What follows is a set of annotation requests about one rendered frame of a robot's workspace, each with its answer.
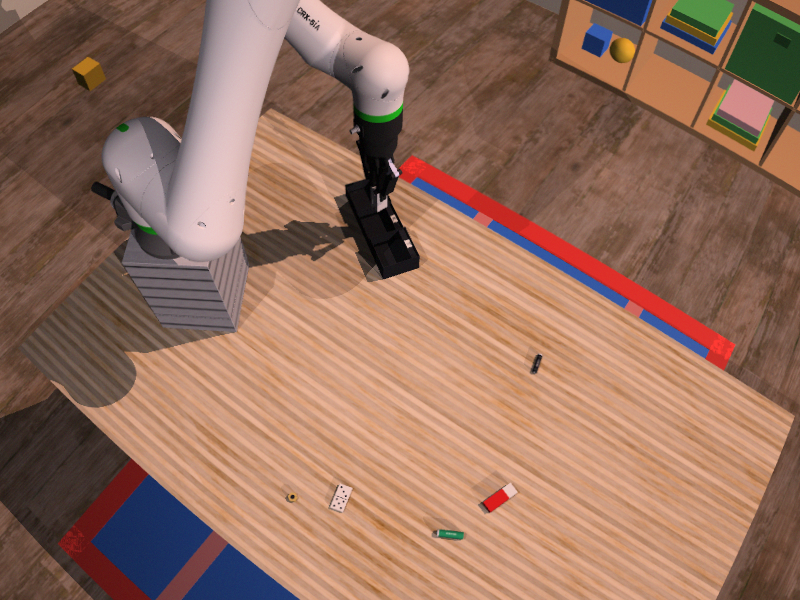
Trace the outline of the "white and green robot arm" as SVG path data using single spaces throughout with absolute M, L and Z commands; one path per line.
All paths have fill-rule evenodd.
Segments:
M 159 118 L 124 122 L 102 149 L 115 190 L 91 187 L 148 255 L 209 262 L 238 242 L 255 133 L 284 39 L 351 89 L 351 134 L 385 142 L 401 132 L 409 65 L 398 47 L 320 0 L 206 0 L 182 140 Z

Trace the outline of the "black three-compartment bin rack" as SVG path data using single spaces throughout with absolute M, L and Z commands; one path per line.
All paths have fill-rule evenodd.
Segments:
M 366 179 L 349 183 L 345 194 L 383 280 L 418 269 L 420 256 L 389 195 L 386 209 L 377 213 L 371 206 L 370 186 Z

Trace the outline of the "red and white eraser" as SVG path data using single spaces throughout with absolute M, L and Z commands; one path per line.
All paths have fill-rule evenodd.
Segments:
M 511 483 L 509 483 L 504 488 L 502 488 L 500 491 L 495 493 L 493 496 L 491 496 L 490 498 L 485 500 L 482 504 L 485 506 L 485 508 L 490 513 L 493 510 L 495 510 L 497 507 L 502 505 L 504 502 L 506 502 L 508 499 L 513 497 L 515 494 L 517 494 L 517 490 L 513 487 L 513 485 Z

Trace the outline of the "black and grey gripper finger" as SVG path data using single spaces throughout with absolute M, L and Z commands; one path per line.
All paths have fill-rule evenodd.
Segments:
M 365 176 L 365 178 L 367 180 L 369 179 L 370 185 L 371 185 L 371 206 L 375 207 L 375 194 L 373 193 L 373 190 L 376 189 L 376 174 L 375 174 L 375 171 L 373 170 L 372 157 L 368 156 L 367 154 L 365 154 L 361 150 L 360 144 L 359 144 L 359 140 L 356 141 L 356 144 L 357 144 L 359 152 L 360 152 L 360 157 L 361 157 L 361 162 L 362 162 L 362 166 L 363 166 L 364 176 Z M 369 168 L 368 168 L 368 166 L 369 166 Z
M 395 168 L 392 159 L 388 161 L 389 167 L 379 169 L 379 159 L 377 157 L 373 159 L 374 171 L 376 172 L 376 189 L 373 192 L 375 194 L 375 210 L 377 212 L 387 207 L 387 195 L 394 191 L 398 177 L 402 174 L 401 169 Z

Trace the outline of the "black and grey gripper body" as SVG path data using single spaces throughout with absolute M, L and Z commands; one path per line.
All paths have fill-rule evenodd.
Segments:
M 397 148 L 398 136 L 385 142 L 371 142 L 359 136 L 359 144 L 365 154 L 379 159 L 379 169 L 389 167 L 389 159 L 392 159 L 394 164 L 393 153 Z

